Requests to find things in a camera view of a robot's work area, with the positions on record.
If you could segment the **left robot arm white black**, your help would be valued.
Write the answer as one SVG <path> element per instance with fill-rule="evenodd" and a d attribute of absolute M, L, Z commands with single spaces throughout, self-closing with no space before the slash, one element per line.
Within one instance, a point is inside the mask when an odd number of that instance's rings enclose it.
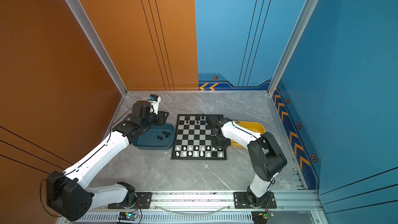
<path fill-rule="evenodd" d="M 71 222 L 77 221 L 91 209 L 118 204 L 122 208 L 138 206 L 135 187 L 119 181 L 104 187 L 91 188 L 90 182 L 119 152 L 133 144 L 153 126 L 163 126 L 169 113 L 159 110 L 161 97 L 150 95 L 137 101 L 124 120 L 117 123 L 109 135 L 87 155 L 59 173 L 54 171 L 46 179 L 43 209 L 51 208 Z"/>

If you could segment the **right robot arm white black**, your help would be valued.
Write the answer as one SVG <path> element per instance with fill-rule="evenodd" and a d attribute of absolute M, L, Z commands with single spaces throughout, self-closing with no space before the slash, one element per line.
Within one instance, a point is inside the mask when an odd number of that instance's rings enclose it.
<path fill-rule="evenodd" d="M 235 141 L 247 149 L 255 172 L 247 188 L 248 205 L 252 208 L 276 208 L 270 186 L 288 162 L 272 133 L 253 132 L 230 118 L 220 120 L 215 115 L 209 116 L 206 122 L 212 132 L 211 143 L 214 147 L 226 148 L 231 146 L 231 141 Z"/>

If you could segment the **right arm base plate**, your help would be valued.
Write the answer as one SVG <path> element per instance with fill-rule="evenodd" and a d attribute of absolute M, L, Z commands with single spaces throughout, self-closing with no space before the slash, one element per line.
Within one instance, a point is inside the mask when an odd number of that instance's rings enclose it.
<path fill-rule="evenodd" d="M 268 208 L 276 209 L 277 203 L 274 194 L 271 191 L 266 192 L 261 198 L 257 198 L 249 192 L 235 192 L 234 206 L 235 208 Z"/>

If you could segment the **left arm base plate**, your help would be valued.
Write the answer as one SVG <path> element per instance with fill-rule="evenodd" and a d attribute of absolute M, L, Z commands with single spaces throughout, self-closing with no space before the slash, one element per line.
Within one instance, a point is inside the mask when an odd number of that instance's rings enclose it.
<path fill-rule="evenodd" d="M 136 192 L 134 202 L 128 203 L 124 200 L 121 203 L 112 203 L 108 209 L 149 209 L 152 200 L 152 192 Z"/>

